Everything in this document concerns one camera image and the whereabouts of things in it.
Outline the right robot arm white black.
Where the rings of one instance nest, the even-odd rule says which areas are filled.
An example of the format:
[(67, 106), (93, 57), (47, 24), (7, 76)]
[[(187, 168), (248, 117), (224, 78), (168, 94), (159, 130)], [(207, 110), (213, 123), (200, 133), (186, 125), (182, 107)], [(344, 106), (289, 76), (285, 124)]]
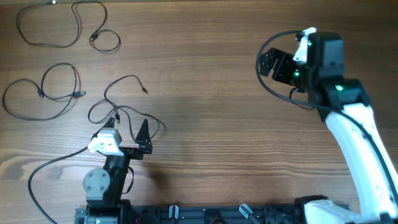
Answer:
[(256, 56), (256, 75), (290, 85), (305, 93), (307, 101), (291, 102), (317, 110), (336, 139), (349, 167), (361, 211), (354, 213), (323, 195), (295, 200), (300, 223), (396, 223), (397, 171), (383, 145), (371, 102), (361, 82), (345, 77), (344, 41), (334, 32), (311, 27), (295, 30), (296, 53), (264, 43)]

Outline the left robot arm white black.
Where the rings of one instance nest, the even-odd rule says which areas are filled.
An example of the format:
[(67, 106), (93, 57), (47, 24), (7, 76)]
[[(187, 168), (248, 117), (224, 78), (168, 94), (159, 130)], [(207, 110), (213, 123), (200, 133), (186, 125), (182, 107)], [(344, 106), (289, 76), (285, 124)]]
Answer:
[(89, 171), (83, 179), (86, 192), (86, 208), (76, 211), (75, 223), (140, 223), (141, 218), (133, 209), (130, 200), (122, 199), (123, 188), (128, 172), (133, 169), (131, 160), (143, 160), (145, 154), (152, 153), (148, 120), (142, 122), (134, 140), (136, 147), (122, 147), (122, 137), (114, 127), (115, 119), (93, 134), (88, 145), (91, 153), (106, 157), (104, 166)]

